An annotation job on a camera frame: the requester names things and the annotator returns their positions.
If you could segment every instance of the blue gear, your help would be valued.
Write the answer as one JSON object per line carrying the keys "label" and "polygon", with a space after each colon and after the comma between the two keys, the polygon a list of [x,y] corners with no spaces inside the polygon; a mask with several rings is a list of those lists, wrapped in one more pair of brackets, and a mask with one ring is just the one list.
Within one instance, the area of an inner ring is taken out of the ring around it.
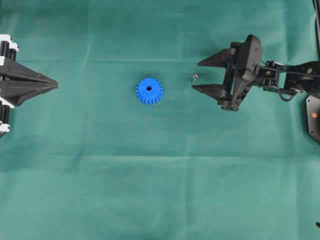
{"label": "blue gear", "polygon": [[163,95],[161,83],[152,77],[145,78],[136,86],[136,96],[146,105],[156,104]]}

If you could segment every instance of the green cloth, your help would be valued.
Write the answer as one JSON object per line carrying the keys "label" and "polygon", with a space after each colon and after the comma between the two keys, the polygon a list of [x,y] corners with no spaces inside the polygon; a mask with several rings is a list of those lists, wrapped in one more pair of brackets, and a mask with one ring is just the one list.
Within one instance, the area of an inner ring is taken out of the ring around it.
{"label": "green cloth", "polygon": [[[314,240],[320,146],[306,94],[254,87],[239,112],[191,88],[254,34],[262,59],[318,60],[311,0],[3,0],[17,61],[59,89],[0,139],[2,240]],[[163,99],[141,104],[144,77]]]}

